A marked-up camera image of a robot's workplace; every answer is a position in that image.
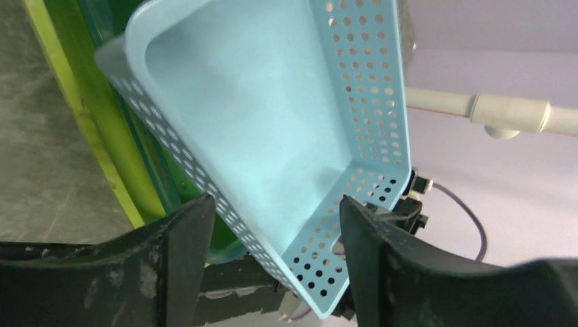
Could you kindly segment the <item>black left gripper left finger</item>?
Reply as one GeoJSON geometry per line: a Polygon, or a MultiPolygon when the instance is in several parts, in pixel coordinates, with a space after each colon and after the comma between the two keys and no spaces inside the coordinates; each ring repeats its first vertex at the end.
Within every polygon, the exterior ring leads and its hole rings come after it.
{"type": "Polygon", "coordinates": [[[95,245],[1,243],[2,326],[191,326],[216,204],[95,245]]]}

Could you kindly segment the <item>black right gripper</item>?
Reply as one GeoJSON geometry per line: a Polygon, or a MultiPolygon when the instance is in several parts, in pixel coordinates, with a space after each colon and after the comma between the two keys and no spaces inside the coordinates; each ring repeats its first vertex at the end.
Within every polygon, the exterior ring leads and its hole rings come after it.
{"type": "Polygon", "coordinates": [[[425,194],[427,188],[426,179],[417,174],[417,169],[412,169],[404,194],[391,212],[371,203],[366,203],[365,207],[377,216],[378,221],[395,225],[415,235],[420,228],[426,226],[428,221],[428,216],[421,212],[423,203],[419,200],[419,194],[425,194]]]}

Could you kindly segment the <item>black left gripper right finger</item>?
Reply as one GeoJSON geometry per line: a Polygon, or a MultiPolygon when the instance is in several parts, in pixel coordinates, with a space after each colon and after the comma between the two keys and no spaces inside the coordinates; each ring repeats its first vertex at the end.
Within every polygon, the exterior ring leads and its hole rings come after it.
{"type": "Polygon", "coordinates": [[[576,326],[577,261],[511,267],[441,250],[350,196],[339,205],[359,326],[576,326]]]}

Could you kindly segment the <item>light blue perforated basket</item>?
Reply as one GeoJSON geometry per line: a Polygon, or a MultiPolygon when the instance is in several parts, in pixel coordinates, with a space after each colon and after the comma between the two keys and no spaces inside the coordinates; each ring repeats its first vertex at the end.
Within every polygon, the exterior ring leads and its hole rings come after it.
{"type": "Polygon", "coordinates": [[[321,319],[349,278],[339,203],[392,209],[412,164],[396,1],[148,1],[95,62],[321,319]]]}

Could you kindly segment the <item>teal translucent plastic tub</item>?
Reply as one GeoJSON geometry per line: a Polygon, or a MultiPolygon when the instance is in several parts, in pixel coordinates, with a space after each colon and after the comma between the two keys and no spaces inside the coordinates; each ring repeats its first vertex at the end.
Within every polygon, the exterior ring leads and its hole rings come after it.
{"type": "MultiPolygon", "coordinates": [[[[141,4],[135,1],[78,1],[95,46],[122,34],[132,12],[141,4]]],[[[128,104],[115,95],[121,104],[124,118],[140,152],[141,160],[151,177],[156,195],[166,213],[172,213],[200,192],[188,181],[166,149],[154,138],[145,124],[132,112],[128,104]]],[[[220,217],[215,218],[208,263],[223,264],[247,254],[241,241],[220,217]]]]}

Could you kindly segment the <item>lime green plastic tub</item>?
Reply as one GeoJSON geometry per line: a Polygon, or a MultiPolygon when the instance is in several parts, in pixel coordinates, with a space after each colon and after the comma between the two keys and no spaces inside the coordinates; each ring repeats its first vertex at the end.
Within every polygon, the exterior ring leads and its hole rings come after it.
{"type": "Polygon", "coordinates": [[[96,67],[78,1],[24,1],[44,55],[112,192],[137,228],[166,214],[116,91],[96,67]]]}

